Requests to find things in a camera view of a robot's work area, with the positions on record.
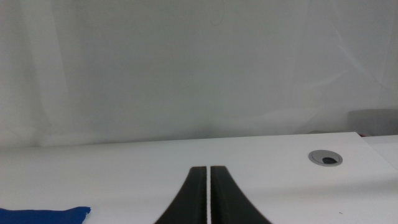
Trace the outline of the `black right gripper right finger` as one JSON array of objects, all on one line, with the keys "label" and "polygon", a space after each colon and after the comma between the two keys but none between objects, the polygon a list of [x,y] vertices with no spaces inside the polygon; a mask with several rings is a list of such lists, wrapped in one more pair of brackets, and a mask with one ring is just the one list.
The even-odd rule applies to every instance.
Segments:
[{"label": "black right gripper right finger", "polygon": [[211,166],[211,222],[271,224],[243,194],[225,166]]}]

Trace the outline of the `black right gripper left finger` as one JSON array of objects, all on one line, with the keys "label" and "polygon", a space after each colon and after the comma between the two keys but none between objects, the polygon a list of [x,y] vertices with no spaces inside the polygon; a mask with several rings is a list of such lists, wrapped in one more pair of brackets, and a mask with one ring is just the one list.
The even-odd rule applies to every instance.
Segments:
[{"label": "black right gripper left finger", "polygon": [[207,224],[206,167],[192,167],[178,194],[155,224]]}]

